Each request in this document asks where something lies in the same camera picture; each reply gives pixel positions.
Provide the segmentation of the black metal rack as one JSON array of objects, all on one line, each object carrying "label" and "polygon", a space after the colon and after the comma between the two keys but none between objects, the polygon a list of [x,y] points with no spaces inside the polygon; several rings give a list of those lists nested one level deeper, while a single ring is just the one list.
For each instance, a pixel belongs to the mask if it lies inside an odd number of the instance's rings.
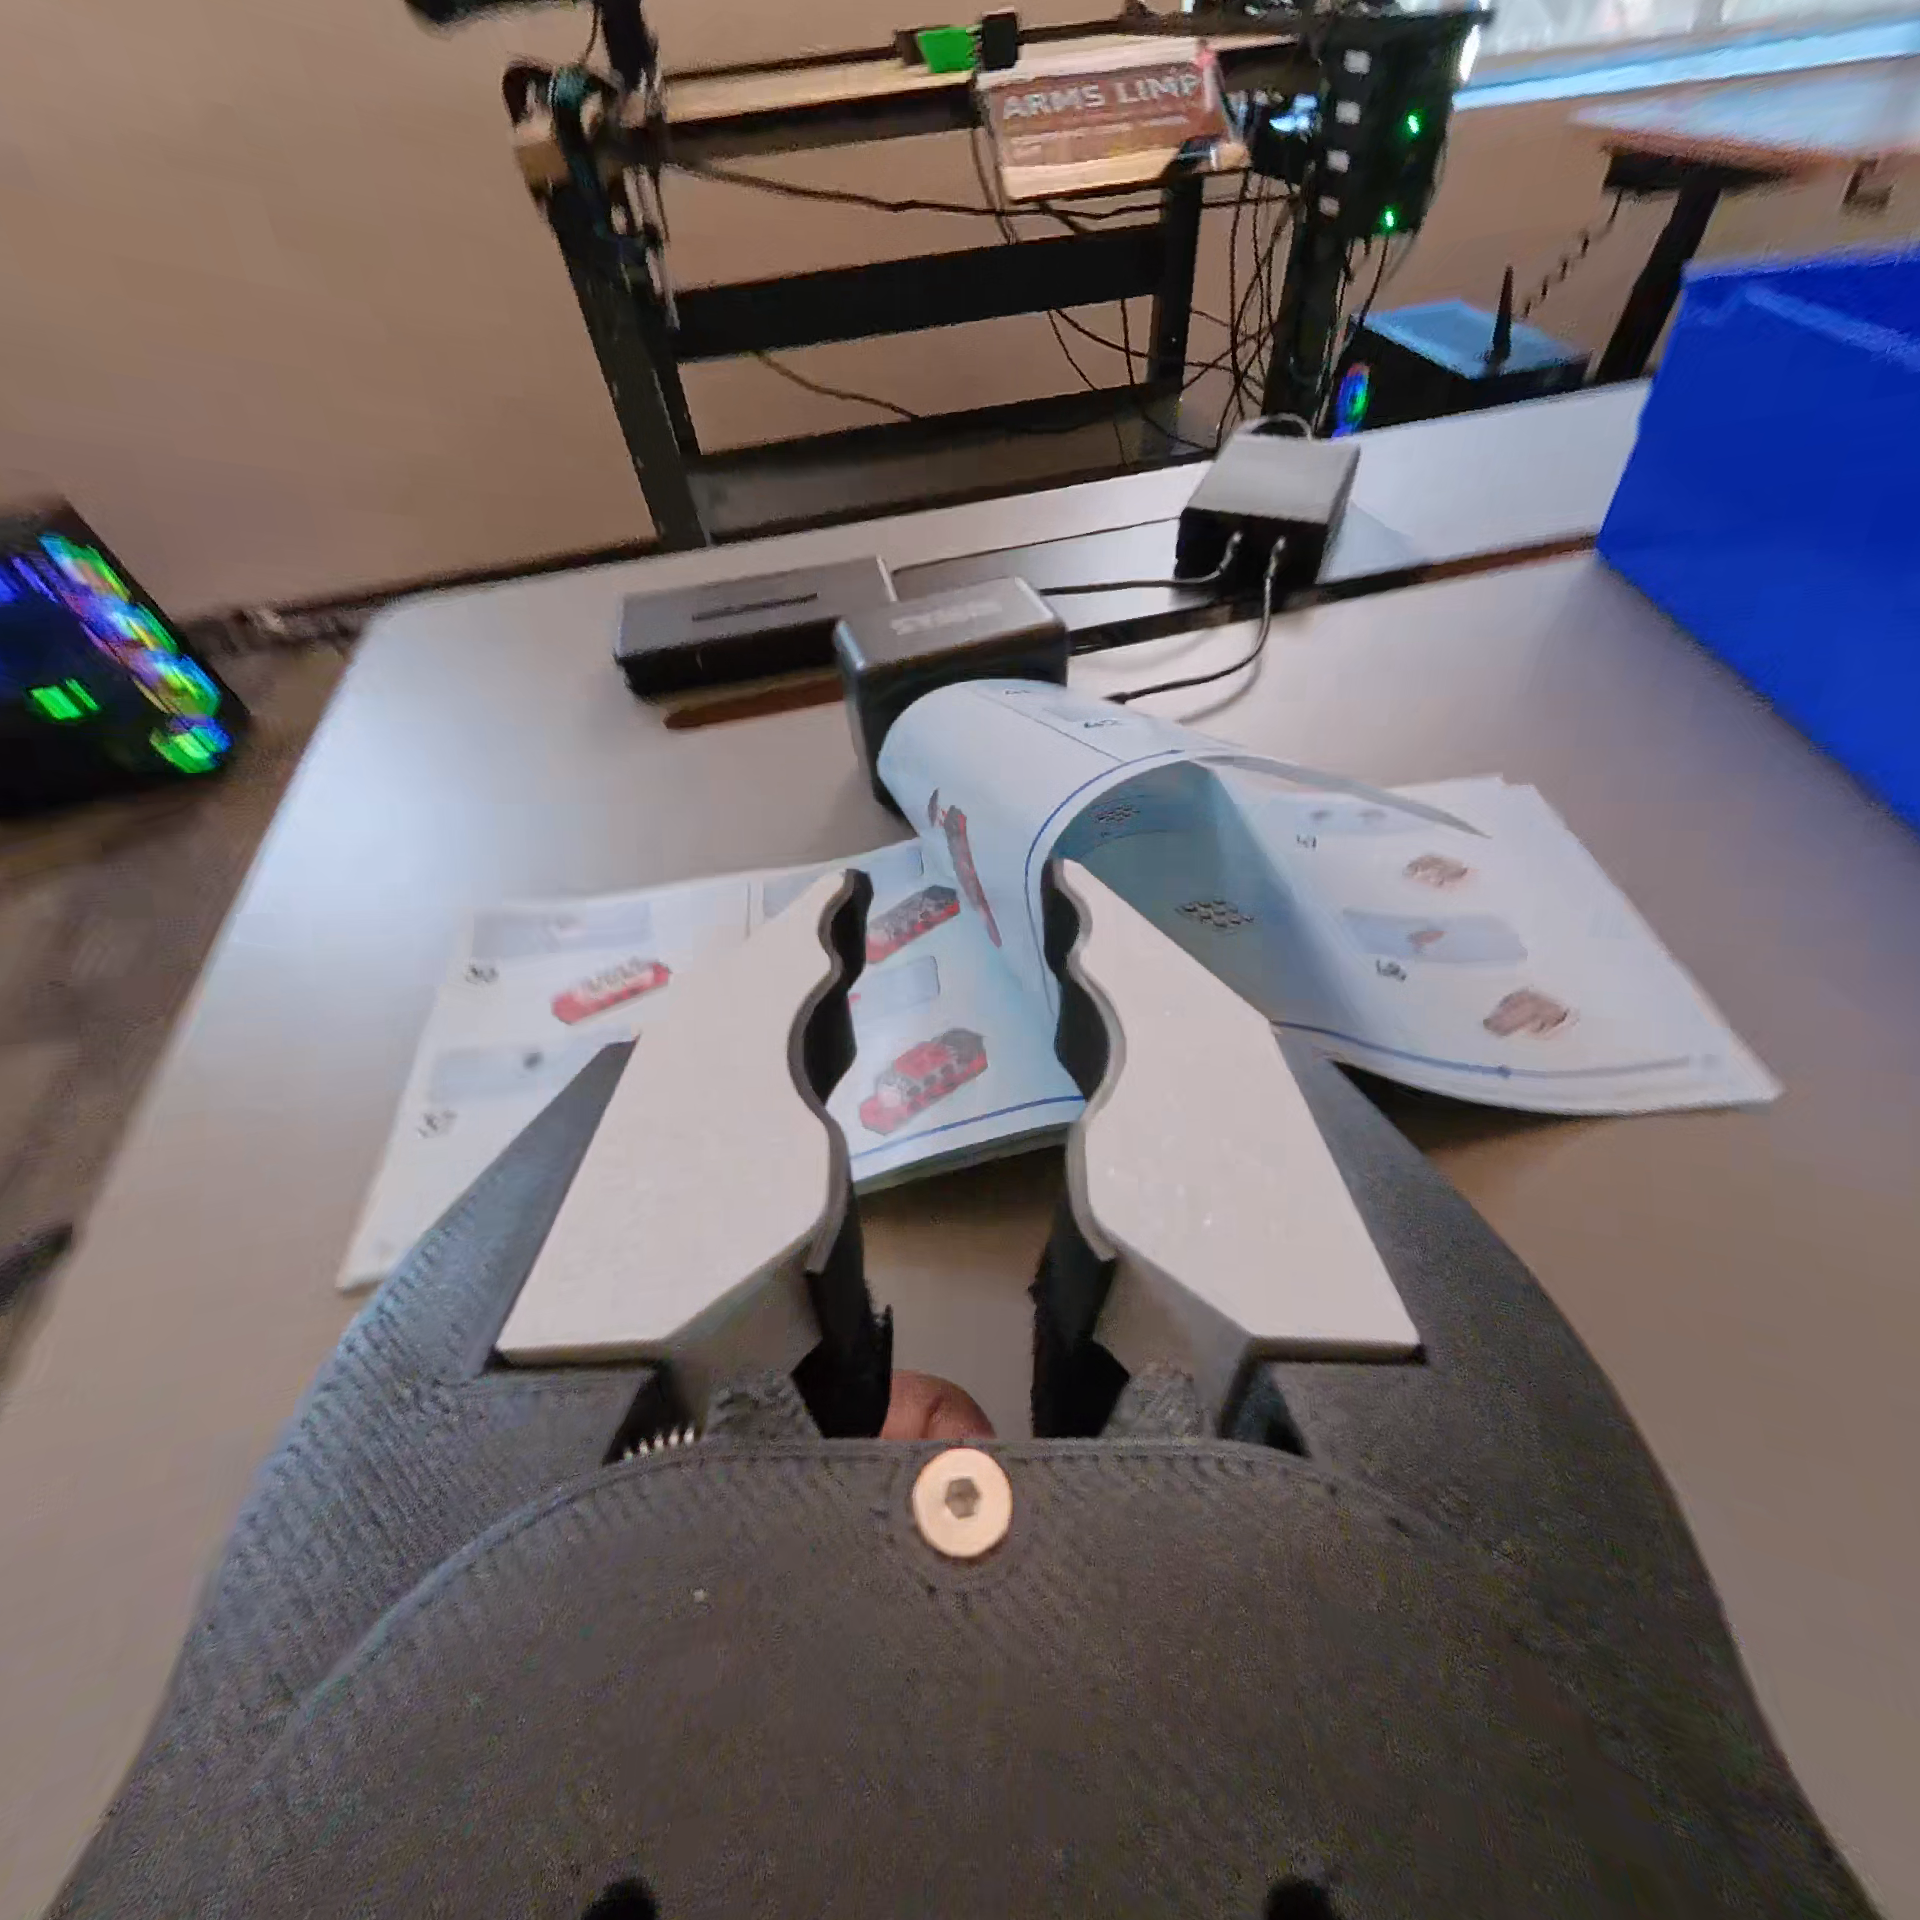
[{"label": "black metal rack", "polygon": [[[1154,472],[1202,459],[1222,428],[1187,419],[1189,386],[1227,368],[1187,359],[1202,219],[1214,177],[1011,204],[987,159],[973,73],[928,73],[893,53],[787,64],[650,72],[546,66],[512,61],[502,101],[516,163],[540,204],[621,428],[650,542],[668,555],[731,539],[822,526],[851,515],[953,506],[995,489],[984,459],[1000,441],[1115,438],[1111,467],[1046,452],[1041,482]],[[851,152],[902,139],[967,133],[982,203],[888,197],[744,173],[749,158]],[[678,173],[777,203],[882,217],[938,214],[995,228],[992,247],[882,257],[761,282],[668,283],[660,177]],[[831,345],[907,339],[957,325],[1041,316],[1058,346],[1075,310],[1115,308],[1118,338],[1080,339],[1130,359],[1130,308],[1149,304],[1149,339],[1121,386],[1080,378],[1075,391],[912,410],[803,378],[787,354]],[[874,421],[706,452],[685,401],[685,368],[754,359],[782,381]]]}]

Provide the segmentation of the black box with green lights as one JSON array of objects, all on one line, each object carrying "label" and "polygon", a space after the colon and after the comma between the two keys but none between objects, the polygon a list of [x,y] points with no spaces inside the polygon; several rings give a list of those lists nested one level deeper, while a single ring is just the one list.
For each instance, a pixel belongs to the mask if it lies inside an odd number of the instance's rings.
[{"label": "black box with green lights", "polygon": [[1311,203],[1335,240],[1397,240],[1421,225],[1451,101],[1474,72],[1487,22],[1487,7],[1327,13],[1316,40]]}]

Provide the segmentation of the blue plastic bin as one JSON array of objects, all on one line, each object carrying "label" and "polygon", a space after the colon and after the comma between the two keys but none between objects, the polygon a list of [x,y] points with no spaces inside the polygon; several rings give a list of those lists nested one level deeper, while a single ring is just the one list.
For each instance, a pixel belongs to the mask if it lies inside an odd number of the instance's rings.
[{"label": "blue plastic bin", "polygon": [[1915,247],[1693,269],[1598,555],[1915,828]]}]

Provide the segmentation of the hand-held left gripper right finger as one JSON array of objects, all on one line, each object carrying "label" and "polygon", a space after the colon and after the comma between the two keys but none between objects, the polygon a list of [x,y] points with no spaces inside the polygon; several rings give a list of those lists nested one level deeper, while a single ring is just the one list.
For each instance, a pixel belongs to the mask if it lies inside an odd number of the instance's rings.
[{"label": "hand-held left gripper right finger", "polygon": [[1031,1433],[1095,1437],[1172,1374],[1227,1437],[1268,1361],[1417,1361],[1271,1023],[1080,862],[1046,864],[1041,905],[1080,1111],[1031,1281]]}]

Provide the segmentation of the black computer with antenna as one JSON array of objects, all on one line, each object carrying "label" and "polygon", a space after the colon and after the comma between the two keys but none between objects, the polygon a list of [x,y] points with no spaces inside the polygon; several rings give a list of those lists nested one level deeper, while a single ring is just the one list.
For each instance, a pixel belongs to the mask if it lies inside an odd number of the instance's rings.
[{"label": "black computer with antenna", "polygon": [[1577,391],[1589,354],[1520,316],[1514,273],[1482,310],[1432,299],[1358,316],[1332,370],[1325,438]]}]

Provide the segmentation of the black cube box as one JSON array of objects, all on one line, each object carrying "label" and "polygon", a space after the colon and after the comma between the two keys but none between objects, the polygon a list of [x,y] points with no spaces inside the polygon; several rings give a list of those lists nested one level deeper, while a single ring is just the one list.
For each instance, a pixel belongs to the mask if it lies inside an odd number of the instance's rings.
[{"label": "black cube box", "polygon": [[1065,683],[1069,671],[1063,617],[1018,575],[851,613],[831,646],[856,764],[897,818],[907,811],[878,778],[878,751],[907,708],[967,680]]}]

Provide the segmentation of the grey desk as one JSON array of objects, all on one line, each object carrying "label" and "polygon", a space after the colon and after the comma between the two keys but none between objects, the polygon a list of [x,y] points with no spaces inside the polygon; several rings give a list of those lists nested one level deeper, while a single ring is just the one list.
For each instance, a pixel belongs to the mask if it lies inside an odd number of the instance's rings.
[{"label": "grey desk", "polygon": [[[361,637],[2,1389],[2,1917],[128,1772],[480,905],[869,849],[839,708],[675,733],[611,667],[638,564]],[[1222,708],[1376,786],[1530,781],[1786,1097],[1522,1126],[1401,1107],[1644,1424],[1764,1710],[1915,1917],[1915,838],[1593,559],[1292,613]]]}]

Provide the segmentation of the flat black box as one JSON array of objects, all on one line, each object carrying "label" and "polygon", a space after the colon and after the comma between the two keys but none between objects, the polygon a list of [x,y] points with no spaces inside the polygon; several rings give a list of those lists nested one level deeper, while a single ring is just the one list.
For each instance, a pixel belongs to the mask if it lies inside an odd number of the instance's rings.
[{"label": "flat black box", "polygon": [[878,559],[632,591],[621,603],[614,667],[650,703],[811,676],[834,671],[843,620],[893,603],[893,575]]}]

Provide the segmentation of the printed desk sign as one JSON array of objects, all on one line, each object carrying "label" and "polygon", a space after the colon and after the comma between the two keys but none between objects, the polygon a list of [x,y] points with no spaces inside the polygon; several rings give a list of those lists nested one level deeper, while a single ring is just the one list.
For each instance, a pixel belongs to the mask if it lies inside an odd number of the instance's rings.
[{"label": "printed desk sign", "polygon": [[982,72],[973,103],[1011,204],[1245,168],[1220,61],[1197,38],[1030,53]]}]

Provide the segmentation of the computer with colourful lights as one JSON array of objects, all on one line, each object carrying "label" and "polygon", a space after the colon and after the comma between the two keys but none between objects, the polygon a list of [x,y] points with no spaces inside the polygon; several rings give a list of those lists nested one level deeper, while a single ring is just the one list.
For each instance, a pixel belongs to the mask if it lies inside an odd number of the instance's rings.
[{"label": "computer with colourful lights", "polygon": [[249,708],[72,500],[2,506],[2,818],[201,788]]}]

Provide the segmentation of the brick instruction booklet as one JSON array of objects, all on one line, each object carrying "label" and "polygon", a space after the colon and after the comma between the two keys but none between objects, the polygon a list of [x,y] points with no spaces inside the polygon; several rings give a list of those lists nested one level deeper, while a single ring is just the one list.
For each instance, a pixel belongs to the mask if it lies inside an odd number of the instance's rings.
[{"label": "brick instruction booklet", "polygon": [[1031,680],[918,699],[878,767],[907,814],[892,847],[476,914],[337,1282],[381,1282],[599,1049],[831,867],[873,884],[856,1059],[827,1100],[856,1189],[1056,1142],[1078,1116],[1043,981],[1056,857],[1271,1026],[1417,1092],[1527,1116],[1779,1097],[1533,786],[1376,788]]}]

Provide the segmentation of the wooden top desk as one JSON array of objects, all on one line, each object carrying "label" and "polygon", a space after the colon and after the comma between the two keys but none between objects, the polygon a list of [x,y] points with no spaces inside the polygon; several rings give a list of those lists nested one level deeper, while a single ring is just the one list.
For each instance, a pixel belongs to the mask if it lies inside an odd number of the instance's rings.
[{"label": "wooden top desk", "polygon": [[1834,179],[1844,214],[1886,208],[1915,168],[1915,61],[1665,89],[1579,107],[1570,124],[1605,152],[1605,195],[1670,203],[1589,370],[1593,386],[1620,386],[1644,378],[1720,197]]}]

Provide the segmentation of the green plastic block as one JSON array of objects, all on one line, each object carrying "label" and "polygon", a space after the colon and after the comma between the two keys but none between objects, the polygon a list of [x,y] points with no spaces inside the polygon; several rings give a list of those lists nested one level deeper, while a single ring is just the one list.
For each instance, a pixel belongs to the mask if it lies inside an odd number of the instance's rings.
[{"label": "green plastic block", "polygon": [[1023,13],[987,11],[975,22],[893,30],[893,57],[928,73],[995,73],[1023,61]]}]

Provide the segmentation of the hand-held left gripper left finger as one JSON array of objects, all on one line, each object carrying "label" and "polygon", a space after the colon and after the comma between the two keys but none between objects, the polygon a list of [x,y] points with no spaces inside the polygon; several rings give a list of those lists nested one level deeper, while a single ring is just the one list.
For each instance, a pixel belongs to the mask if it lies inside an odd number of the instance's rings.
[{"label": "hand-held left gripper left finger", "polygon": [[856,1050],[873,894],[834,867],[668,986],[502,1320],[502,1361],[650,1361],[695,1418],[776,1374],[827,1437],[882,1431],[893,1323],[827,1111]]}]

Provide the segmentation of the person's left hand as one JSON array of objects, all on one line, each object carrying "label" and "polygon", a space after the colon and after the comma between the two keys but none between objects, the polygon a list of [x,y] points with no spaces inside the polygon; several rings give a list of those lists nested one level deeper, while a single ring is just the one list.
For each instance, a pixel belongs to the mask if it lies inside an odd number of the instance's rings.
[{"label": "person's left hand", "polygon": [[962,1384],[937,1378],[937,1374],[920,1374],[920,1371],[892,1374],[892,1397],[888,1397],[878,1441],[973,1443],[973,1441],[992,1441],[992,1437],[995,1437],[992,1418]]}]

